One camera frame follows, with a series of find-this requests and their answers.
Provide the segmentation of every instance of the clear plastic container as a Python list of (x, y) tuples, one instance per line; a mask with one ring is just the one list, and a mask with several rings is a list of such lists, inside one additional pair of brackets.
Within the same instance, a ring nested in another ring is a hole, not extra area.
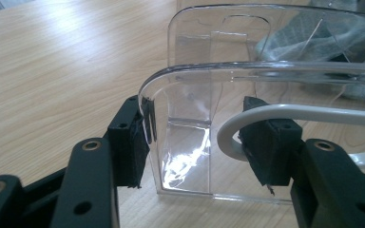
[[(274, 186), (271, 195), (248, 161), (220, 150), (217, 135), (242, 112), (245, 96), (365, 111), (365, 14), (278, 5), (184, 9), (169, 26), (168, 64), (139, 94), (159, 193), (290, 203), (290, 187)], [(354, 161), (365, 152), (365, 125), (297, 122), (303, 140), (338, 143)]]
[[(261, 186), (248, 161), (221, 152), (221, 126), (242, 112), (244, 96), (271, 105), (334, 107), (365, 111), (365, 64), (225, 63), (173, 66), (150, 77), (140, 106), (160, 193), (216, 199), (290, 202), (290, 187)], [(365, 151), (365, 126), (298, 121), (303, 139), (338, 143), (350, 153)]]
[(279, 5), (189, 8), (172, 19), (168, 65), (256, 61), (365, 63), (365, 14)]

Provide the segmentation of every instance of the black object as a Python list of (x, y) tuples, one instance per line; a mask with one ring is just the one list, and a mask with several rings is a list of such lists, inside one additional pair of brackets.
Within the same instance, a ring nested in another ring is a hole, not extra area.
[(105, 138), (113, 152), (116, 186), (140, 187), (149, 153), (143, 120), (138, 96), (133, 96), (126, 99), (107, 129)]
[[(246, 97), (244, 111), (268, 105)], [(293, 120), (247, 125), (240, 139), (264, 185), (288, 185), (300, 227), (365, 227), (365, 175), (333, 142), (301, 140)]]
[[(245, 97), (243, 110), (264, 105), (268, 103)], [(288, 119), (257, 122), (240, 130), (245, 156), (262, 185), (289, 184), (289, 156), (301, 146), (301, 133), (301, 127)]]
[(299, 151), (307, 182), (291, 190), (300, 227), (365, 227), (365, 175), (333, 142), (308, 140)]
[(61, 169), (25, 189), (26, 208), (15, 227), (48, 227), (52, 219), (66, 169)]
[(24, 192), (20, 180), (14, 176), (0, 176), (0, 227), (10, 226), (10, 222), (20, 217), (25, 207)]
[(119, 227), (110, 144), (93, 138), (73, 148), (50, 227)]

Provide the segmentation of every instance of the light wood surface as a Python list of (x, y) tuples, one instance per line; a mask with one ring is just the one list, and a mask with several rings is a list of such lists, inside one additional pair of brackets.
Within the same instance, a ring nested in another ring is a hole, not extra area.
[[(24, 185), (101, 137), (143, 81), (166, 67), (176, 1), (51, 0), (0, 11), (0, 174)], [(119, 188), (122, 227), (296, 227), (293, 207)]]

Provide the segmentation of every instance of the white wire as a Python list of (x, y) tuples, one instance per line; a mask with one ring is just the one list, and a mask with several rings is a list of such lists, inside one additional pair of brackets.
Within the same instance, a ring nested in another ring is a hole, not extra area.
[[(365, 125), (365, 111), (297, 104), (271, 104), (253, 108), (234, 116), (221, 127), (217, 136), (219, 148), (233, 159), (247, 161), (241, 144), (233, 140), (233, 135), (248, 124), (270, 119)], [(349, 156), (359, 167), (365, 167), (365, 152)]]

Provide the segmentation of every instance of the transparent plastic box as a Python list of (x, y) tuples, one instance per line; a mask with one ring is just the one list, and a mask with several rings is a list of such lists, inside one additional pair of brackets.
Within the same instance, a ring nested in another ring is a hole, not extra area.
[[(273, 38), (296, 20), (307, 22), (297, 27), (303, 32), (283, 32), (290, 38), (283, 47), (289, 48), (276, 50), (281, 43)], [(355, 32), (358, 26), (364, 28)], [(197, 7), (179, 12), (168, 36), (170, 67), (147, 79), (139, 94), (159, 193), (291, 202), (290, 186), (273, 186), (271, 195), (248, 161), (233, 159), (218, 145), (221, 127), (242, 112), (245, 96), (304, 110), (365, 113), (364, 14), (288, 6)], [(365, 154), (364, 123), (301, 119), (296, 122), (303, 140), (338, 143), (354, 161)]]

